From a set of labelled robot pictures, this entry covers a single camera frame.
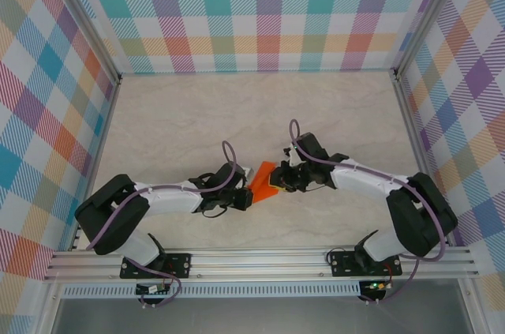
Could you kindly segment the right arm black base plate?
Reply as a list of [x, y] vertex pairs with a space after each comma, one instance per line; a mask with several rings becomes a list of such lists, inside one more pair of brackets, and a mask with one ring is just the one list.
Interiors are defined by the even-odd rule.
[[344, 276], [401, 276], [402, 266], [398, 256], [388, 257], [383, 261], [355, 251], [332, 251], [327, 255], [333, 277]]

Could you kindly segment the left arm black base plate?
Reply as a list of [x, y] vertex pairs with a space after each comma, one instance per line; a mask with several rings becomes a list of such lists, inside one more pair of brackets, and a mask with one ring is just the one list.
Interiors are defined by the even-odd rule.
[[119, 277], [121, 279], [161, 279], [163, 274], [171, 274], [179, 279], [187, 279], [191, 268], [190, 253], [165, 253], [159, 255], [149, 265], [142, 268], [126, 257], [122, 258]]

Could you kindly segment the small circuit board with LED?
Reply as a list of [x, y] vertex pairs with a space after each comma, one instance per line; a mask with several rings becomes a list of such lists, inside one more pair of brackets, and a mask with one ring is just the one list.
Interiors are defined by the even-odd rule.
[[365, 291], [382, 291], [384, 289], [390, 289], [391, 283], [385, 280], [368, 280], [361, 282], [360, 288]]

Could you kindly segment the orange paper sheet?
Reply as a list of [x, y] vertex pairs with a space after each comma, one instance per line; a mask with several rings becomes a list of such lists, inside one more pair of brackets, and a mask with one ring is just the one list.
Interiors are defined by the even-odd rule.
[[270, 185], [270, 175], [277, 167], [276, 163], [264, 161], [255, 173], [248, 188], [252, 191], [252, 203], [256, 204], [279, 193], [279, 189]]

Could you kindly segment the aluminium mounting rail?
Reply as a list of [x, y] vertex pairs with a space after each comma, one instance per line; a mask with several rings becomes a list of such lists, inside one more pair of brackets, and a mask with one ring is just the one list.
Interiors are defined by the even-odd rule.
[[[325, 248], [294, 249], [184, 249], [192, 255], [189, 281], [327, 281], [332, 278], [327, 261], [330, 253]], [[439, 280], [476, 278], [477, 265], [469, 249], [450, 247], [437, 262], [399, 259], [405, 280], [416, 272], [418, 279]], [[56, 253], [50, 262], [44, 280], [48, 283], [119, 282], [122, 256], [98, 256], [91, 251]], [[344, 276], [344, 280], [357, 276]]]

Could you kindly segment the aluminium side rail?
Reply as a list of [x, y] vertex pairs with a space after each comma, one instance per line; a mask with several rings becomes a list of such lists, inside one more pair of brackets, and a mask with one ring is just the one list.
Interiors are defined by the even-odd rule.
[[[87, 200], [92, 195], [93, 187], [95, 185], [95, 180], [96, 180], [98, 170], [99, 170], [100, 161], [101, 161], [102, 155], [103, 155], [103, 150], [105, 148], [105, 144], [107, 141], [107, 135], [109, 133], [110, 124], [111, 124], [111, 121], [112, 121], [112, 118], [114, 115], [114, 109], [116, 108], [116, 104], [117, 104], [118, 96], [119, 96], [119, 91], [122, 86], [122, 80], [123, 80], [123, 74], [119, 73], [116, 77], [116, 81], [114, 84], [113, 93], [111, 95], [110, 108], [109, 108], [109, 111], [107, 112], [106, 120], [103, 124], [103, 129], [102, 129], [101, 136], [99, 139], [97, 152], [95, 154], [95, 158], [92, 161], [92, 167], [90, 169], [88, 183], [86, 185], [86, 190], [84, 192], [84, 200]], [[75, 217], [72, 216], [72, 218], [73, 218], [73, 221], [72, 221], [72, 226], [70, 227], [70, 229], [71, 229], [70, 237], [65, 245], [65, 251], [75, 250], [77, 248], [76, 242], [79, 241], [79, 238], [77, 237], [77, 232], [80, 230], [80, 226], [79, 226], [78, 222], [76, 221]]]
[[421, 139], [414, 126], [411, 111], [395, 70], [390, 71], [394, 92], [411, 142], [419, 171], [408, 177], [407, 186], [391, 191], [387, 206], [398, 240], [415, 257], [426, 257], [436, 246], [445, 251], [446, 236], [458, 225], [458, 219], [438, 189], [421, 151]]

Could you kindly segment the aluminium frame leg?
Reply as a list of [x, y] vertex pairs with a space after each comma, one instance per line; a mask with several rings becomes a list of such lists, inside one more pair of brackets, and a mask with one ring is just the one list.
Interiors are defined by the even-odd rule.
[[469, 317], [474, 334], [489, 334], [484, 309], [477, 292], [477, 285], [473, 279], [459, 278], [458, 285], [462, 293], [465, 310]]
[[52, 333], [62, 299], [62, 291], [62, 283], [49, 283], [45, 285], [43, 301], [33, 334]]

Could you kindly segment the small black circuit board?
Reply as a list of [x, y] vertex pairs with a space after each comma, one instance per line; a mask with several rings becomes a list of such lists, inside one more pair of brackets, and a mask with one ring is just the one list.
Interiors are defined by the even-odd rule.
[[138, 283], [135, 287], [136, 295], [167, 295], [170, 292], [170, 283]]

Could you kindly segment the aluminium frame post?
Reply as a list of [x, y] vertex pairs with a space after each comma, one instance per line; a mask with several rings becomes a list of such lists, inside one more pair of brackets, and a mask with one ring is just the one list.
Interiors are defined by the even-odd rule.
[[113, 63], [112, 57], [109, 55], [103, 41], [99, 37], [99, 33], [95, 30], [91, 18], [87, 14], [83, 4], [80, 0], [63, 0], [67, 5], [77, 26], [83, 32], [90, 48], [95, 52], [100, 64], [106, 70], [107, 74], [112, 78], [116, 85], [120, 85], [122, 75], [119, 73], [117, 67]]
[[402, 74], [419, 51], [421, 42], [427, 36], [433, 22], [439, 16], [446, 0], [413, 0], [402, 25], [399, 39], [395, 44], [395, 57], [388, 61], [391, 80], [394, 83], [402, 79]]

